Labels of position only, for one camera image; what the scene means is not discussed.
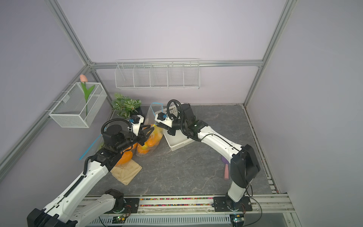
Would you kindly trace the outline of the big orange mango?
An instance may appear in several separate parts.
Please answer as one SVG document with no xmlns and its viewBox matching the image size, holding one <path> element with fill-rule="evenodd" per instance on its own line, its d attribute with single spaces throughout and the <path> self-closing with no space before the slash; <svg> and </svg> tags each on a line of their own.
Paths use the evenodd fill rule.
<svg viewBox="0 0 363 227">
<path fill-rule="evenodd" d="M 163 134 L 160 132 L 153 132 L 148 140 L 146 141 L 146 144 L 149 147 L 155 147 L 160 143 L 160 140 L 162 139 Z"/>
</svg>

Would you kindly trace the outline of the large orange mango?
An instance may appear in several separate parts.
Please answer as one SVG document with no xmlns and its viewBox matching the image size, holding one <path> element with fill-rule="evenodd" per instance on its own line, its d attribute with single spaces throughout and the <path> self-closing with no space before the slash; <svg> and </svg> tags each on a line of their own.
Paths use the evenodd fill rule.
<svg viewBox="0 0 363 227">
<path fill-rule="evenodd" d="M 132 151 L 126 151 L 124 152 L 123 156 L 120 158 L 120 160 L 116 163 L 116 165 L 123 165 L 128 163 L 132 160 L 133 152 Z"/>
</svg>

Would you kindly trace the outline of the clear zip-top bag blue zipper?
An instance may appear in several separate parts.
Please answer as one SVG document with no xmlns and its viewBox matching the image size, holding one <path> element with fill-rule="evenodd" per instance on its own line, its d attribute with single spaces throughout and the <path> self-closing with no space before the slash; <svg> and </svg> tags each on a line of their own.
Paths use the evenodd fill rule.
<svg viewBox="0 0 363 227">
<path fill-rule="evenodd" d="M 123 156 L 124 152 L 132 151 L 134 153 L 137 144 L 136 140 L 133 140 L 132 143 L 129 141 L 122 141 L 116 142 L 116 144 L 109 144 L 106 143 L 103 136 L 99 134 L 81 154 L 79 160 L 87 160 L 88 162 L 95 161 L 100 163 L 102 166 L 107 167 L 115 166 Z"/>
</svg>

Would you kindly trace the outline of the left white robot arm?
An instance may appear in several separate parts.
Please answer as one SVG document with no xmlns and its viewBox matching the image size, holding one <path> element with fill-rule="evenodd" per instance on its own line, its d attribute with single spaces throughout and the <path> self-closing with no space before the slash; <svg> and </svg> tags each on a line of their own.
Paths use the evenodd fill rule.
<svg viewBox="0 0 363 227">
<path fill-rule="evenodd" d="M 107 190 L 100 198 L 78 210 L 91 189 L 106 176 L 135 144 L 143 145 L 154 127 L 144 125 L 141 115 L 131 120 L 112 119 L 101 127 L 103 147 L 85 159 L 83 171 L 56 199 L 27 216 L 29 227 L 84 227 L 108 211 L 131 211 L 124 194 Z"/>
</svg>

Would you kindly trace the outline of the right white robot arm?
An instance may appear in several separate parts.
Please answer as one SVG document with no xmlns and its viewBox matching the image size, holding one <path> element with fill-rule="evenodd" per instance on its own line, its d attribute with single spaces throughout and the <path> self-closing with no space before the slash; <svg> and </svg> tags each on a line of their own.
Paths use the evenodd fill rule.
<svg viewBox="0 0 363 227">
<path fill-rule="evenodd" d="M 242 208 L 242 199 L 261 170 L 253 147 L 228 140 L 207 123 L 198 120 L 190 104 L 182 104 L 175 99 L 167 103 L 166 112 L 156 114 L 155 120 L 168 130 L 168 134 L 175 135 L 179 130 L 188 139 L 209 145 L 227 160 L 232 184 L 226 193 L 226 205 L 231 211 Z"/>
</svg>

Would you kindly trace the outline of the white plastic perforated basket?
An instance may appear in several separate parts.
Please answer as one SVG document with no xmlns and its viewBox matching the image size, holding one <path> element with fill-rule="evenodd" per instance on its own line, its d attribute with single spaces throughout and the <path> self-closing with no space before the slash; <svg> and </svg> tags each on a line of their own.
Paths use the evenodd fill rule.
<svg viewBox="0 0 363 227">
<path fill-rule="evenodd" d="M 174 103 L 169 106 L 169 113 L 174 116 L 179 115 L 179 111 Z M 170 135 L 168 130 L 165 130 L 164 136 L 171 151 L 175 151 L 194 142 L 194 140 L 188 139 L 181 130 L 176 130 L 175 135 Z"/>
</svg>

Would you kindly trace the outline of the green potted plant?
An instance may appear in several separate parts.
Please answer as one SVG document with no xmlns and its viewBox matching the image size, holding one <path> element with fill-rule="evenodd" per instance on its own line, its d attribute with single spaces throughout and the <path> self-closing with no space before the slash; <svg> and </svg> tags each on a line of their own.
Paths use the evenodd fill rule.
<svg viewBox="0 0 363 227">
<path fill-rule="evenodd" d="M 117 112 L 118 116 L 127 119 L 138 113 L 141 104 L 142 102 L 139 99 L 132 99 L 120 93 L 115 93 L 112 109 Z"/>
</svg>

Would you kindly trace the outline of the purple pink brush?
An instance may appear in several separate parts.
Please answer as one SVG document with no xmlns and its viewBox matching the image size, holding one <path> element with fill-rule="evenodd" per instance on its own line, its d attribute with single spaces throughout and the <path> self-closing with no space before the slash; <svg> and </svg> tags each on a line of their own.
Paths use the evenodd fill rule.
<svg viewBox="0 0 363 227">
<path fill-rule="evenodd" d="M 222 162 L 225 165 L 225 169 L 224 169 L 224 179 L 225 180 L 229 180 L 229 162 L 225 157 L 221 157 Z"/>
</svg>

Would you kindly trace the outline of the pink artificial tulip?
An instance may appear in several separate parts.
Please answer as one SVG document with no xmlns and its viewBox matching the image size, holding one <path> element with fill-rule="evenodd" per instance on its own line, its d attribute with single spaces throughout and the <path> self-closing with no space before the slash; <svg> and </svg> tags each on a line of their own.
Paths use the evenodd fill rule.
<svg viewBox="0 0 363 227">
<path fill-rule="evenodd" d="M 88 100 L 90 95 L 92 94 L 95 85 L 90 86 L 89 88 L 87 87 L 87 83 L 88 83 L 88 79 L 85 75 L 81 74 L 80 75 L 80 82 L 81 82 L 81 87 L 84 93 L 84 99 L 86 102 L 86 116 L 88 116 Z"/>
</svg>

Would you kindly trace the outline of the white mesh wall basket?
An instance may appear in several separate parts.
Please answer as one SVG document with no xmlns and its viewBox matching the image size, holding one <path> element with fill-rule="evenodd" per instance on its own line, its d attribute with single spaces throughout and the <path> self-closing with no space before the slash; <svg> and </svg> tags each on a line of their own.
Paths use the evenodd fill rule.
<svg viewBox="0 0 363 227">
<path fill-rule="evenodd" d="M 101 83 L 88 82 L 87 87 L 95 85 L 88 100 L 88 116 L 81 82 L 76 82 L 65 93 L 49 116 L 62 128 L 89 128 L 107 98 Z"/>
</svg>

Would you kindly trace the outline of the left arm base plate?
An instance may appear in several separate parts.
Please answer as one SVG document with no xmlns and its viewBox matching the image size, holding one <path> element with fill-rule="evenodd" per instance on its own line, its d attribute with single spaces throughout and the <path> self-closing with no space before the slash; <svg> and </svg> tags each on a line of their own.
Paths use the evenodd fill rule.
<svg viewBox="0 0 363 227">
<path fill-rule="evenodd" d="M 139 207 L 140 199 L 139 198 L 123 198 L 117 199 L 115 202 L 115 206 L 106 214 L 130 214 L 137 213 Z"/>
</svg>

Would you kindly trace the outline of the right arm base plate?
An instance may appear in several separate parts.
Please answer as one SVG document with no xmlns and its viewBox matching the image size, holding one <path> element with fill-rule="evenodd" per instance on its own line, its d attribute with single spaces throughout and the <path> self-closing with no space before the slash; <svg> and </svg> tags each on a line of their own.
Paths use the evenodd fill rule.
<svg viewBox="0 0 363 227">
<path fill-rule="evenodd" d="M 216 196 L 213 198 L 212 207 L 215 212 L 246 212 L 252 211 L 250 197 L 244 196 L 238 202 L 227 198 L 226 196 Z"/>
</svg>

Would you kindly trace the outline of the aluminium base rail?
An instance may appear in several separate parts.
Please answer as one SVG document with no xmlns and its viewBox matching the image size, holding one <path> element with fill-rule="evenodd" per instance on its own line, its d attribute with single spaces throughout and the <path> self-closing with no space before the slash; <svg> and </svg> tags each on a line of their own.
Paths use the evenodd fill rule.
<svg viewBox="0 0 363 227">
<path fill-rule="evenodd" d="M 224 195 L 126 196 L 125 198 L 140 199 L 137 213 L 104 213 L 85 227 L 301 226 L 286 194 L 250 197 L 252 211 L 246 212 L 215 212 L 212 203 L 216 196 Z"/>
</svg>

